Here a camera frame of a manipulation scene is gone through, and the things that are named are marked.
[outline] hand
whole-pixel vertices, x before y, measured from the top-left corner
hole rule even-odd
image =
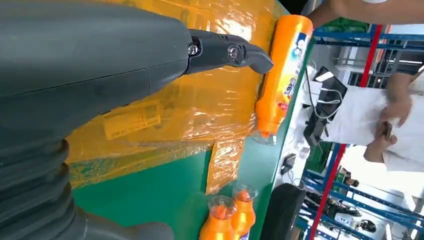
[[[380,122],[390,121],[400,118],[399,127],[402,126],[408,118],[412,107],[412,100],[408,96],[405,99],[392,101],[386,106],[380,115]]]
[[[372,142],[378,149],[384,151],[388,147],[395,145],[398,142],[398,138],[395,135],[392,135],[388,140],[385,135],[377,136]]]

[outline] bottle label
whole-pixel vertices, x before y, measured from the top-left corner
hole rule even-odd
[[[249,240],[249,232],[241,236],[240,240]]]
[[[287,85],[285,86],[282,93],[284,102],[279,102],[283,110],[289,108],[289,102],[292,99],[293,93],[295,92],[296,81],[298,80],[299,73],[301,72],[303,66],[308,43],[309,37],[306,34],[300,32],[296,41],[291,47],[289,60],[286,63],[286,68],[288,68],[289,71],[292,70],[293,72],[291,73],[292,75],[290,80],[287,82]]]

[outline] screw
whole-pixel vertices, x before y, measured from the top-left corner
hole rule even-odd
[[[198,46],[194,45],[194,44],[190,44],[190,46],[188,46],[188,55],[196,55],[199,51]]]
[[[229,48],[228,48],[228,56],[231,58],[231,59],[235,59],[235,58],[237,58],[237,54],[238,54],[239,52],[238,52],[238,50],[237,50],[237,48],[235,47],[235,46],[230,46]]]

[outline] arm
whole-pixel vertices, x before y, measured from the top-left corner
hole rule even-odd
[[[381,3],[325,0],[308,17],[315,28],[338,17],[370,24],[420,24],[424,23],[422,9],[422,0],[387,0]]]
[[[387,84],[387,98],[389,104],[381,111],[381,122],[399,118],[399,126],[405,123],[412,107],[412,99],[409,96],[409,85],[415,81],[422,72],[423,71],[418,72],[415,75],[397,72],[390,77]]]
[[[388,80],[387,83],[387,98],[390,102],[403,101],[409,96],[409,85],[420,75],[409,75],[396,72]]]
[[[385,150],[386,149],[380,147],[379,144],[377,144],[376,141],[374,140],[373,142],[368,144],[368,146],[366,147],[363,157],[368,162],[383,164],[384,163],[383,152]]]
[[[383,152],[386,151],[389,146],[396,144],[398,139],[396,136],[392,135],[391,138],[387,140],[385,135],[378,135],[380,134],[379,131],[380,130],[377,129],[377,136],[375,137],[374,141],[366,146],[363,157],[368,162],[383,164],[385,162],[383,158]]]

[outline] bottle cap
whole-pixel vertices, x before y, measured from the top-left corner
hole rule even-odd
[[[232,189],[232,197],[242,202],[251,202],[257,195],[256,188],[241,182],[237,182]]]
[[[209,199],[207,206],[210,214],[217,219],[228,219],[237,211],[234,200],[222,195],[213,196]]]

